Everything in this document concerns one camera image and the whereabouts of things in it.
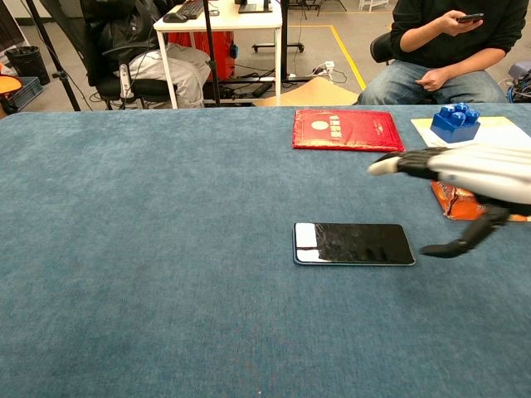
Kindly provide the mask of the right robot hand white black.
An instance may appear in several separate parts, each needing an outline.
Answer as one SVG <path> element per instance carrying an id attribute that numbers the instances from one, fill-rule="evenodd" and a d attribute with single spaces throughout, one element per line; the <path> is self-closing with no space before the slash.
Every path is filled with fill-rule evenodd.
<path id="1" fill-rule="evenodd" d="M 530 151 L 471 143 L 457 148 L 430 147 L 391 152 L 368 167 L 381 176 L 406 173 L 465 189 L 485 213 L 460 238 L 444 245 L 427 245 L 424 255 L 454 258 L 474 249 L 512 215 L 530 215 Z"/>

